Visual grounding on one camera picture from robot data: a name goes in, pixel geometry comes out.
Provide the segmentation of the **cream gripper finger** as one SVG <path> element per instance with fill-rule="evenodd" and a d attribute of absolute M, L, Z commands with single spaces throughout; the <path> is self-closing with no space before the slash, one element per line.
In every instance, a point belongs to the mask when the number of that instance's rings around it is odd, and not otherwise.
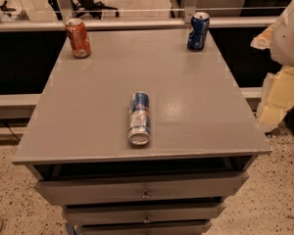
<path fill-rule="evenodd" d="M 253 38 L 250 46 L 260 50 L 270 49 L 272 30 L 273 25 L 268 26 L 262 33 Z"/>
<path fill-rule="evenodd" d="M 294 67 L 283 66 L 277 73 L 268 73 L 262 87 L 256 117 L 263 132 L 276 129 L 294 107 Z"/>

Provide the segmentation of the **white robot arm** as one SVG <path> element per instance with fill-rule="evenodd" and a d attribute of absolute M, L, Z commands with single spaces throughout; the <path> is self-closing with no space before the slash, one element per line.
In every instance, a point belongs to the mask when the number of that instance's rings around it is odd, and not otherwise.
<path fill-rule="evenodd" d="M 294 0 L 274 24 L 252 40 L 251 46 L 269 49 L 271 59 L 282 65 L 277 74 L 267 74 L 256 113 L 258 128 L 271 132 L 294 107 Z"/>

